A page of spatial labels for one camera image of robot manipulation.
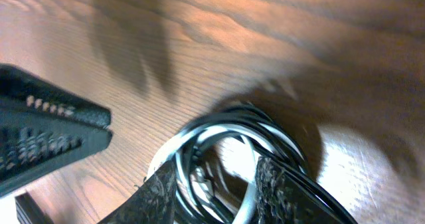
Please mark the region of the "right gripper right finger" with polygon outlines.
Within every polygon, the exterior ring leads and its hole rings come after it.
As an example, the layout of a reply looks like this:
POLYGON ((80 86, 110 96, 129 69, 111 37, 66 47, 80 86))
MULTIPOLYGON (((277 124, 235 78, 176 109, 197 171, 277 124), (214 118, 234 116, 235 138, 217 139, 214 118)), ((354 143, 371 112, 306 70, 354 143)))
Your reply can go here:
POLYGON ((318 183, 286 164, 261 157, 255 181, 259 223, 357 223, 318 183))

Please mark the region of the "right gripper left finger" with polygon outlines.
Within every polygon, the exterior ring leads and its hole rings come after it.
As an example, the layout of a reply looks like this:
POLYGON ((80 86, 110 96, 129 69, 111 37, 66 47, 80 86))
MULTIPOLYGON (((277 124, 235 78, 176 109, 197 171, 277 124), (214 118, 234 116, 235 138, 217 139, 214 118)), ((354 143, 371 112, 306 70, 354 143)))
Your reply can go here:
POLYGON ((175 164, 167 161, 121 206, 101 223, 173 223, 177 178, 175 164))

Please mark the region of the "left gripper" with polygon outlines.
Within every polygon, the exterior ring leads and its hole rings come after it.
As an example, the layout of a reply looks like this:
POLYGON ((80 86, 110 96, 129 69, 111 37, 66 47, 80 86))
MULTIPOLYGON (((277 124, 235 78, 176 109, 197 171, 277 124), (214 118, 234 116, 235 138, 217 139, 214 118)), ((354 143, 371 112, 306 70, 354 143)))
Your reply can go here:
MULTIPOLYGON (((1 111, 1 197, 68 164, 105 150, 112 133, 34 112, 1 111)), ((20 224, 53 224, 28 194, 15 197, 20 224)))

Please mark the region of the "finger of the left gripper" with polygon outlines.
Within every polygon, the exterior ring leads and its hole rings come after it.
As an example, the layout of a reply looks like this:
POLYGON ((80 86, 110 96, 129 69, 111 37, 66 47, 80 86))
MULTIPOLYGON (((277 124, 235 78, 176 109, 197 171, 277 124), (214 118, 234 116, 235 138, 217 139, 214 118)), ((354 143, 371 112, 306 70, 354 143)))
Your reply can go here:
POLYGON ((1 64, 1 96, 20 106, 107 128, 109 109, 11 64, 1 64))

